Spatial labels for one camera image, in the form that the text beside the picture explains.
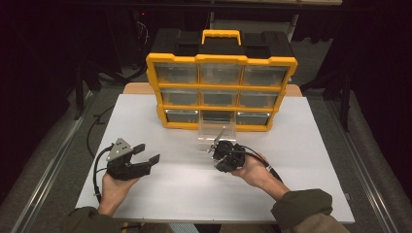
wire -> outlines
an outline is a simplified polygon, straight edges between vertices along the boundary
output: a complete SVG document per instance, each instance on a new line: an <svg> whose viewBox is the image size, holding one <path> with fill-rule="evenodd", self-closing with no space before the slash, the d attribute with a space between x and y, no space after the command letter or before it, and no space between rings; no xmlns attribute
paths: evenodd
<svg viewBox="0 0 412 233"><path fill-rule="evenodd" d="M99 169L99 170L96 171L96 173L99 173L99 172L101 172L101 171L103 171L103 170L107 170L107 168Z"/></svg>
<svg viewBox="0 0 412 233"><path fill-rule="evenodd" d="M93 185L94 185L94 195L97 198L97 201L100 203L100 201L102 200L102 195L100 193L99 190L99 186L97 185L97 178L96 178L96 174L97 174L97 165L99 164L99 160L100 157L107 151L112 150L113 145L109 146L108 148L103 149L98 155L96 160L94 161L94 169L93 169Z"/></svg>
<svg viewBox="0 0 412 233"><path fill-rule="evenodd" d="M255 158L257 161L261 162L266 169L269 169L269 172L272 174L273 177L275 177L276 179L279 180L279 182L282 183L283 181L281 177L279 176L279 174L275 171L275 169L273 169L273 167L268 162L266 162L261 156L259 156L254 150L251 150L251 151L253 151L255 154L252 154L246 151L241 151L241 150L231 150L231 152L240 152L240 153L244 153L246 155L249 155L250 157Z"/></svg>
<svg viewBox="0 0 412 233"><path fill-rule="evenodd" d="M137 23L137 24L139 24L139 25L140 25L140 27L141 27L141 28L140 28L140 33L139 33L139 36L137 37L137 40L139 40L139 39L140 39L140 36L142 35L143 28L145 28L145 30L146 30L145 44L146 44L146 43L148 43L148 38L149 38L149 31L148 31L148 28L146 27L146 25L145 25L145 24L141 23L140 21L136 21L136 23Z"/></svg>
<svg viewBox="0 0 412 233"><path fill-rule="evenodd" d="M129 77L124 77L123 75L121 75L117 72L114 72L110 69L107 69L107 68L105 68L105 67L103 67L103 66L101 66L101 65L99 65L95 62L92 62L92 61L88 60L86 63L91 69L94 69L97 72L104 73L107 76L109 76L110 78L113 78L114 80L116 80L120 83L123 83L123 84L128 84L128 83L131 82L132 79L138 78L139 76L143 75L146 72L147 68L148 68L146 62L143 62L143 64L141 65L139 71L137 71L136 73L134 73L133 75L131 75ZM108 81L107 79L104 79L102 77L99 77L99 79L103 80L103 81Z"/></svg>
<svg viewBox="0 0 412 233"><path fill-rule="evenodd" d="M209 17L210 17L210 13L207 14L206 23L205 23L205 28L204 28L204 29L207 28L207 24L209 23Z"/></svg>
<svg viewBox="0 0 412 233"><path fill-rule="evenodd" d="M95 125L97 122L100 122L100 119L103 117L103 115L105 115L107 112L109 112L109 111L110 111L111 109L113 109L114 107L115 107L115 105L112 105L109 109L105 110L105 111L104 111L103 113L101 113L100 115L95 115L96 120L94 121L94 123L93 123L93 124L90 126L90 128L88 129L87 137L86 137L86 145L87 145L88 152L90 153L90 155L91 155L92 158L94 158L94 153L91 151L90 142L89 142L91 130L93 129L94 125Z"/></svg>
<svg viewBox="0 0 412 233"><path fill-rule="evenodd" d="M252 149L250 149L250 148L248 148L248 147L246 147L246 146L242 146L242 145L239 145L239 146L240 146L241 148L250 150L250 151L252 151L253 153L255 153L256 155L258 155L258 153L257 153L256 151L254 151L254 150L252 150Z"/></svg>

aluminum rail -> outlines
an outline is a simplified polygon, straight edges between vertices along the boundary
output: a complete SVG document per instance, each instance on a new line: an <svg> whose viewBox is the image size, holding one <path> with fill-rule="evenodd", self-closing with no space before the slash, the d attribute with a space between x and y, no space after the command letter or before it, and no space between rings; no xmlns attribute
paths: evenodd
<svg viewBox="0 0 412 233"><path fill-rule="evenodd" d="M95 95L92 95L91 91L89 91L86 96L86 111L90 108L91 103L94 99ZM39 214L39 211L49 194L49 191L52 189L52 185L58 175L58 172L60 171L64 160L67 157L66 151L69 148L73 137L75 136L79 127L82 125L83 120L84 115L80 116L79 119L73 123L70 132L64 138L63 142L60 145L60 148L57 151L57 154L49 163L49 166L46 168L45 173L38 182L25 208L21 212L20 217L18 218L15 226L12 229L12 233L29 232L31 225L36 219L37 214Z"/></svg>
<svg viewBox="0 0 412 233"><path fill-rule="evenodd" d="M334 105L333 101L325 101L325 103L330 113L334 116L333 119L338 126L346 145L348 146L352 161L357 169L360 178L360 183L362 184L366 196L369 199L370 205L372 206L373 211L375 212L375 215L377 216L379 223L381 224L382 230L386 233L398 232L395 223L387 209L385 201L372 178L370 177L369 173L367 172L367 169L352 141L351 136L349 135L349 133L345 132L342 125L340 124L339 111L337 107Z"/></svg>

table surface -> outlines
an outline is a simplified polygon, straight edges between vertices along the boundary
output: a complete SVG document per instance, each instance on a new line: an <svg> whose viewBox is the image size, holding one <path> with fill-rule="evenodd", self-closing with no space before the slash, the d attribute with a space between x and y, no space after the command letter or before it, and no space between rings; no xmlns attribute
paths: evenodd
<svg viewBox="0 0 412 233"><path fill-rule="evenodd" d="M128 86L124 92L129 93L131 87L148 89L140 83ZM155 107L154 95L120 95L98 150L122 137L133 147L146 144L146 150L134 155L132 163L161 154L151 174L132 187L116 218L145 222L275 222L270 214L273 199L243 180L216 170L211 154L198 149L197 131L162 127ZM274 120L268 132L237 132L237 143L263 153L290 189L321 188L328 192L333 197L331 215L340 222L355 222L306 98L285 97ZM99 169L106 167L106 156L102 156ZM98 206L93 196L92 168L77 207ZM97 176L99 186L102 175Z"/></svg>

hand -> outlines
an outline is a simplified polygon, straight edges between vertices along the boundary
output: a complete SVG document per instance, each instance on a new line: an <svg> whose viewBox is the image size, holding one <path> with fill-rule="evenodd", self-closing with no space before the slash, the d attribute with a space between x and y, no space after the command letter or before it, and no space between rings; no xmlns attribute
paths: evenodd
<svg viewBox="0 0 412 233"><path fill-rule="evenodd" d="M285 193L290 191L283 183L274 178L261 162L248 155L245 157L245 164L243 167L234 170L231 174L242 178L251 186L263 189L276 201L282 199Z"/></svg>
<svg viewBox="0 0 412 233"><path fill-rule="evenodd" d="M103 176L102 200L97 211L100 215L113 216L126 198L130 188L139 181L136 178L129 181L113 179L109 174Z"/></svg>

organizer carrying handle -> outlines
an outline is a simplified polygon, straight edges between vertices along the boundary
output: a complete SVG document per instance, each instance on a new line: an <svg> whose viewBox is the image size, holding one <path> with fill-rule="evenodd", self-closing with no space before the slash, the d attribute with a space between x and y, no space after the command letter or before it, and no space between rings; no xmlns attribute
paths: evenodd
<svg viewBox="0 0 412 233"><path fill-rule="evenodd" d="M237 39L237 44L240 46L240 32L238 30L203 30L202 45L205 44L206 37L226 37Z"/></svg>

